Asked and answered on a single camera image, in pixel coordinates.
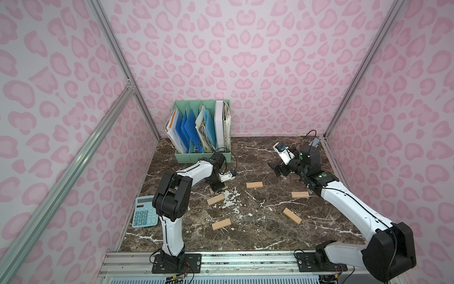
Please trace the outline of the grey stapler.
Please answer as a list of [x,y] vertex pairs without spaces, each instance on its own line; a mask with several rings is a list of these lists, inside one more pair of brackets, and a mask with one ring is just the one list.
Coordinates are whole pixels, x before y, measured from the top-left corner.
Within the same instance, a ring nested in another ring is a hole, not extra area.
[[317,148],[320,143],[320,139],[315,137],[310,143],[309,146]]

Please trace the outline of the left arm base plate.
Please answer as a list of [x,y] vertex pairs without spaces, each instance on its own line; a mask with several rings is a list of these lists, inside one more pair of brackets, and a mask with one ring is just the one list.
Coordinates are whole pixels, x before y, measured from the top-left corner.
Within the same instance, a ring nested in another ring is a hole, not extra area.
[[189,269],[190,272],[200,273],[202,255],[198,253],[180,253],[178,256],[160,253],[153,260],[153,274],[183,273]]

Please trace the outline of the white folder in organizer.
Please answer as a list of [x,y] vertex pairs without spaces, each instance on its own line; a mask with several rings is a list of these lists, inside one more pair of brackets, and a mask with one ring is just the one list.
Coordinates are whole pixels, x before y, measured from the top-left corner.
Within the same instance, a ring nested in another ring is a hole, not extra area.
[[224,102],[216,101],[214,123],[217,149],[225,147],[224,120]]

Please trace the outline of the teal calculator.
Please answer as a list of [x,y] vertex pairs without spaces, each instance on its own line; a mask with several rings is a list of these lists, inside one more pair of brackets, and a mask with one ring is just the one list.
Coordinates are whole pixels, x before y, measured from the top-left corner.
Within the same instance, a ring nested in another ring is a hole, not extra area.
[[136,198],[132,218],[133,228],[154,227],[158,224],[158,215],[153,207],[154,195]]

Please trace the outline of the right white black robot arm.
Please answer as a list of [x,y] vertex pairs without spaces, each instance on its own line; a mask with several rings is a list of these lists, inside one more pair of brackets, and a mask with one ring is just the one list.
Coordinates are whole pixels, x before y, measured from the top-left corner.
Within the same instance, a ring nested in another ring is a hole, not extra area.
[[326,241],[316,246],[314,265],[327,271],[336,264],[367,270],[378,281],[389,280],[416,267],[412,229],[395,223],[356,197],[334,174],[322,170],[320,153],[311,145],[300,149],[281,142],[273,146],[280,161],[269,163],[276,176],[293,173],[317,196],[332,204],[361,232],[363,245]]

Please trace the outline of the aluminium mounting rail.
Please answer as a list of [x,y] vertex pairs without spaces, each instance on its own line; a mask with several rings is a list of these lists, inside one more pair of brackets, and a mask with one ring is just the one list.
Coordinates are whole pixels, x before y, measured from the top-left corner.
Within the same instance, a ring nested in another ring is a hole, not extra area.
[[152,253],[108,253],[97,284],[376,284],[360,267],[305,269],[299,252],[190,252],[180,271],[159,266]]

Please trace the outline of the blue folders in organizer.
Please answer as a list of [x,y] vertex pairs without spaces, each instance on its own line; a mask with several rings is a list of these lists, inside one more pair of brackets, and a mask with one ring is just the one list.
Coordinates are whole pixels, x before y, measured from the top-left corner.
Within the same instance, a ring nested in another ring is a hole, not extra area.
[[202,153],[203,144],[196,130],[196,117],[192,110],[186,111],[183,117],[182,131],[185,138],[189,141],[189,144],[194,144],[195,152]]

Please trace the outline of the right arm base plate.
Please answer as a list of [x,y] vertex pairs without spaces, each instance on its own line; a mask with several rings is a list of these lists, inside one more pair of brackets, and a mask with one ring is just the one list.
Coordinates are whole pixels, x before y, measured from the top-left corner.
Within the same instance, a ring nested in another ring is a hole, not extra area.
[[332,263],[321,251],[304,252],[295,250],[293,256],[297,261],[300,272],[336,272],[348,271],[347,265]]

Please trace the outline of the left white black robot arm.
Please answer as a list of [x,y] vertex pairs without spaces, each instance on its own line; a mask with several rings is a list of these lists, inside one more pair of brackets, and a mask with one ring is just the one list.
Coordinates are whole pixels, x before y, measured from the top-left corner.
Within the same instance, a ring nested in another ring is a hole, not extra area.
[[222,170],[225,156],[214,153],[202,157],[188,168],[165,171],[153,199],[153,207],[162,224],[162,255],[179,257],[184,254],[182,217],[189,207],[192,186],[205,181],[214,192],[225,188],[225,183],[236,178],[236,170]]

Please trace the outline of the green file organizer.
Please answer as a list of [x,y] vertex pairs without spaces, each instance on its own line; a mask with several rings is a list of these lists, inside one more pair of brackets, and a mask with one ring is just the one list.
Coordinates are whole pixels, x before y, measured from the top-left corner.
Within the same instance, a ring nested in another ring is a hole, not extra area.
[[[202,157],[209,158],[214,153],[222,153],[226,161],[231,162],[231,112],[228,100],[224,102],[225,147],[217,149],[215,133],[215,104],[217,100],[176,101],[171,114],[164,125],[165,133],[175,147],[175,157],[180,164],[195,163]],[[189,144],[182,131],[183,117],[192,110],[196,117],[196,130],[203,144],[203,152],[196,153],[194,144]]]

